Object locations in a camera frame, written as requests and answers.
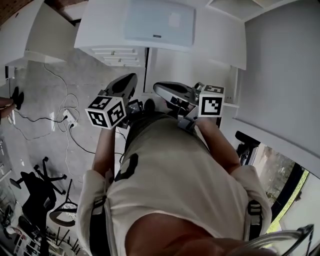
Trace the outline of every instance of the office chair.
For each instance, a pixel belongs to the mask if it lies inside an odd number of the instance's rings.
[[[35,172],[45,181],[48,182],[48,185],[51,186],[55,191],[57,191],[60,195],[65,195],[66,191],[60,191],[55,185],[53,185],[52,182],[55,181],[60,181],[60,180],[65,180],[67,178],[67,175],[62,175],[62,177],[54,177],[54,178],[50,178],[48,176],[47,173],[47,168],[46,168],[46,162],[48,162],[49,158],[45,157],[44,159],[42,159],[42,166],[43,166],[43,174],[41,173],[41,171],[39,170],[39,165],[35,165],[33,167],[33,169],[35,170]],[[14,179],[10,179],[10,182],[12,185],[14,185],[16,188],[21,189],[20,183],[22,183],[24,180],[23,178],[15,181]]]
[[[56,205],[56,194],[49,180],[36,177],[34,172],[21,172],[21,179],[10,182],[20,186],[24,182],[30,196],[22,206],[23,215],[19,217],[20,228],[31,238],[41,237],[40,256],[49,255],[49,244],[46,237],[47,213]]]

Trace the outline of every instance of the power strip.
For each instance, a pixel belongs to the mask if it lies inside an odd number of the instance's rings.
[[[73,114],[71,114],[71,112],[69,111],[69,109],[65,109],[63,112],[63,118],[65,118],[65,116],[67,116],[67,122],[69,125],[73,124],[73,127],[76,127],[78,125],[78,122],[76,121],[75,117]]]

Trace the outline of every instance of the marble floor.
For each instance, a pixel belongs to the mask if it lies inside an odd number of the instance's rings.
[[[79,115],[74,109],[70,110],[76,118],[78,117],[78,126],[72,129],[72,135],[81,146],[91,152],[96,150],[100,129],[91,125],[85,108],[101,89],[105,89],[109,82],[121,75],[132,72],[138,74],[136,93],[141,91],[144,83],[144,68],[108,67],[78,49],[70,53],[67,62],[46,64],[45,67],[65,80],[67,92],[62,80],[45,70],[43,63],[29,61],[26,69],[16,71],[15,79],[11,79],[10,86],[8,82],[0,88],[0,96],[9,97],[9,93],[12,94],[14,88],[19,86],[20,91],[24,92],[24,103],[19,112],[21,115],[35,120],[42,117],[56,118],[60,103],[66,97],[66,93],[74,94],[78,99]],[[68,97],[65,105],[76,107],[75,97]],[[54,125],[53,122],[45,119],[30,122],[21,118],[16,112],[14,120],[15,126],[10,124],[7,119],[2,119],[0,125],[12,165],[12,173],[5,182],[7,183],[9,178],[18,179],[20,172],[32,172],[34,165],[42,166],[42,159],[47,156],[49,158],[47,168],[50,176],[67,175],[66,180],[54,182],[58,188],[67,190],[70,179],[73,179],[70,199],[77,203],[82,189],[83,174],[91,168],[94,155],[78,147],[71,139],[69,132],[63,132],[65,127],[62,123]],[[127,136],[127,130],[120,130]],[[124,146],[124,138],[117,134],[115,152],[123,153]],[[115,169],[120,167],[119,159],[120,155],[116,154]],[[24,185],[21,190],[13,186],[11,188],[21,204],[29,197],[28,190]],[[64,200],[63,196],[57,194],[55,206],[57,207]],[[58,225],[49,218],[47,225],[57,232]],[[66,227],[62,227],[61,235],[67,230]],[[74,242],[77,238],[74,227],[71,228],[69,234]]]

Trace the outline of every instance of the white shelf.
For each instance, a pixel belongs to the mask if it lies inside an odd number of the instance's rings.
[[[239,108],[238,68],[232,66],[225,83],[224,106]]]
[[[28,60],[65,61],[75,38],[74,26],[44,0],[34,0],[1,26],[0,65],[25,67]]]
[[[297,0],[210,0],[206,7],[218,10],[234,19],[247,22],[272,9]]]
[[[279,4],[280,2],[283,2],[283,0],[252,0],[258,5],[260,5],[262,8],[268,8],[274,4]]]
[[[226,14],[244,20],[263,8],[252,0],[212,0],[209,8],[218,9]]]
[[[224,107],[232,107],[232,108],[236,108],[236,109],[239,108],[239,105],[237,105],[237,104],[231,104],[231,103],[226,103],[226,102],[223,103],[223,106]]]

